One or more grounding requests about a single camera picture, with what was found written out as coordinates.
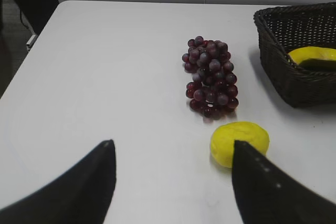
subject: basket rim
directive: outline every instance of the basket rim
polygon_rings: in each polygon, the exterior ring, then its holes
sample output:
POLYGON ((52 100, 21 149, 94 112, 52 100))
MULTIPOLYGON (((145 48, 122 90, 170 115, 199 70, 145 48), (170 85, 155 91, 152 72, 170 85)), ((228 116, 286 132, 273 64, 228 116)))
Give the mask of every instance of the basket rim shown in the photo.
POLYGON ((306 12, 311 10, 321 10, 326 8, 336 8, 336 2, 329 2, 329 3, 321 3, 321 4, 312 4, 312 5, 295 5, 295 6, 276 6, 276 7, 269 7, 265 9, 258 10, 254 13, 254 21, 257 25, 257 22, 259 21, 261 25, 264 27, 270 38, 275 43, 275 46, 277 49, 279 49, 282 54, 285 56, 284 61, 287 65, 289 65, 291 68, 309 75, 309 76, 336 76, 336 72, 323 72, 323 71, 311 71, 304 69, 300 67, 298 64, 296 64, 292 58, 289 56, 288 53, 286 53, 285 48, 280 44, 278 39, 275 37, 274 33, 269 29, 266 20, 264 19, 264 15, 270 14, 270 13, 293 13, 293 12, 306 12))

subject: grape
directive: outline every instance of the grape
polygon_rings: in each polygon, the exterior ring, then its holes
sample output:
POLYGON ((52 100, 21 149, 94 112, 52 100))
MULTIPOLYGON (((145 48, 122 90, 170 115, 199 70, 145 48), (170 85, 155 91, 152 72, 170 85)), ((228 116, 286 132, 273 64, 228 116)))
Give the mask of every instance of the grape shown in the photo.
POLYGON ((229 60, 229 59, 231 59, 231 54, 230 54, 230 52, 226 52, 226 58, 229 60))
POLYGON ((199 58, 200 58, 199 60, 204 64, 209 63, 209 61, 211 59, 210 55, 207 52, 201 53, 199 58))
POLYGON ((203 39, 202 36, 197 36, 197 37, 195 38, 195 45, 198 47, 198 46, 200 46, 200 45, 203 44, 203 41, 204 41, 204 39, 203 39))
POLYGON ((190 52, 191 52, 192 50, 194 50, 194 49, 196 49, 196 47, 189 47, 189 49, 188 49, 188 54, 190 54, 190 52))
POLYGON ((206 117, 206 118, 211 118, 213 114, 213 108, 209 107, 209 106, 206 106, 204 109, 203 109, 203 115, 206 117))
POLYGON ((204 65, 200 60, 197 60, 196 64, 198 65, 198 67, 201 67, 204 65))
POLYGON ((235 84, 237 82, 237 77, 233 73, 226 75, 225 80, 228 84, 235 84))
POLYGON ((197 89, 200 89, 202 87, 202 84, 199 83, 199 82, 189 82, 187 84, 187 89, 194 89, 194 90, 197 90, 197 89))
POLYGON ((208 53, 211 55, 211 57, 212 57, 213 59, 218 58, 218 56, 219 56, 219 51, 218 51, 217 48, 209 48, 207 51, 208 51, 208 53))
POLYGON ((184 54, 184 55, 182 55, 182 60, 183 60, 184 62, 189 62, 189 54, 184 54))
POLYGON ((226 93, 229 97, 236 97, 238 95, 238 89, 235 85, 227 87, 226 93))
POLYGON ((221 51, 221 53, 225 54, 227 52, 227 43, 224 42, 220 42, 217 44, 219 50, 221 51))
POLYGON ((194 46, 195 46, 195 40, 194 40, 194 39, 190 39, 190 40, 188 41, 188 46, 189 46, 189 47, 194 47, 194 46))
POLYGON ((208 44, 206 45, 206 48, 211 49, 211 48, 216 48, 216 43, 214 43, 212 40, 208 41, 208 44))
POLYGON ((194 90, 194 89, 187 89, 187 91, 185 92, 185 95, 186 95, 188 98, 193 98, 193 97, 194 97, 194 93, 195 93, 195 90, 194 90))
POLYGON ((191 72, 191 71, 193 70, 193 68, 194 68, 194 66, 193 66, 190 62, 186 62, 186 63, 184 64, 184 69, 185 69, 185 71, 187 71, 187 72, 191 72))
POLYGON ((221 69, 221 63, 219 60, 213 59, 209 64, 209 70, 211 72, 217 72, 221 69))
POLYGON ((202 46, 199 46, 196 49, 200 52, 200 54, 206 51, 205 48, 202 46))
POLYGON ((226 72, 232 72, 233 68, 234 68, 234 66, 233 66, 232 62, 230 62, 230 61, 225 62, 224 65, 223 65, 223 69, 226 72))
POLYGON ((202 81, 202 77, 200 76, 199 73, 193 74, 193 81, 194 82, 201 82, 202 81))
POLYGON ((208 76, 204 81, 204 85, 211 86, 215 83, 215 79, 212 76, 208 76))
POLYGON ((201 103, 193 99, 190 101, 189 106, 193 111, 198 111, 201 106, 201 103))
POLYGON ((206 100, 208 102, 215 102, 216 101, 216 93, 214 91, 210 91, 207 95, 206 95, 206 100))
POLYGON ((212 113, 212 117, 215 120, 218 120, 222 117, 222 110, 220 109, 220 107, 213 107, 213 113, 212 113))
POLYGON ((229 102, 227 103, 227 106, 230 109, 235 109, 238 105, 239 105, 238 99, 235 97, 230 98, 229 102))
POLYGON ((215 86, 216 86, 217 90, 224 90, 224 89, 226 89, 226 83, 225 83, 224 80, 217 81, 215 83, 215 86))
POLYGON ((204 92, 205 94, 208 94, 208 93, 210 92, 210 88, 207 87, 207 86, 203 86, 201 89, 203 90, 203 92, 204 92))
POLYGON ((204 97, 205 97, 204 92, 203 92, 201 89, 197 89, 197 90, 194 92, 194 99, 195 99, 196 101, 201 102, 201 101, 204 100, 204 97))
POLYGON ((214 74, 215 79, 218 80, 223 80, 225 78, 225 75, 222 71, 218 71, 214 74))
POLYGON ((228 101, 229 101, 229 97, 227 97, 227 95, 225 94, 219 94, 217 97, 217 102, 220 105, 226 105, 228 101))

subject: grape bunch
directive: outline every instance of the grape bunch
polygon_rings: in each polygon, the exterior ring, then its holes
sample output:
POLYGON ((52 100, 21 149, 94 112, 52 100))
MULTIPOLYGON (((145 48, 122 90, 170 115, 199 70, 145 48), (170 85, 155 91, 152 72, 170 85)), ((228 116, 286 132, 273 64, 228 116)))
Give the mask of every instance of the grape bunch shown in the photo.
POLYGON ((204 40, 202 36, 188 41, 188 53, 182 56, 184 69, 193 74, 187 84, 186 96, 190 108, 206 118, 219 119, 238 106, 237 77, 227 44, 219 40, 204 40))

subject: floor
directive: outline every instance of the floor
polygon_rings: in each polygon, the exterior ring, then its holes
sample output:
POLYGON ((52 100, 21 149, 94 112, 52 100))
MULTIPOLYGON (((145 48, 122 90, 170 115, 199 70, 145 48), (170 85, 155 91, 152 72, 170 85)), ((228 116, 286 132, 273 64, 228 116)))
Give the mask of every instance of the floor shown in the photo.
MULTIPOLYGON (((0 97, 26 58, 26 42, 32 35, 21 24, 19 14, 19 8, 13 0, 2 0, 3 29, 0 31, 0 97)), ((28 24, 25 17, 23 17, 23 21, 28 24)))

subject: yellow object in basket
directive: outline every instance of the yellow object in basket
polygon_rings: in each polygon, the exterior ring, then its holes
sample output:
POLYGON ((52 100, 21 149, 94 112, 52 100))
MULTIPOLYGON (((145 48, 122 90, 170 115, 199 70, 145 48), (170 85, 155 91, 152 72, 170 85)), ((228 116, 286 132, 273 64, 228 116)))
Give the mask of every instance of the yellow object in basket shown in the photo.
POLYGON ((336 49, 324 47, 302 47, 288 53, 296 64, 305 60, 336 60, 336 49))
POLYGON ((264 155, 269 144, 267 131, 258 124, 235 122, 222 125, 211 137, 211 155, 220 165, 232 167, 235 140, 250 143, 264 155))

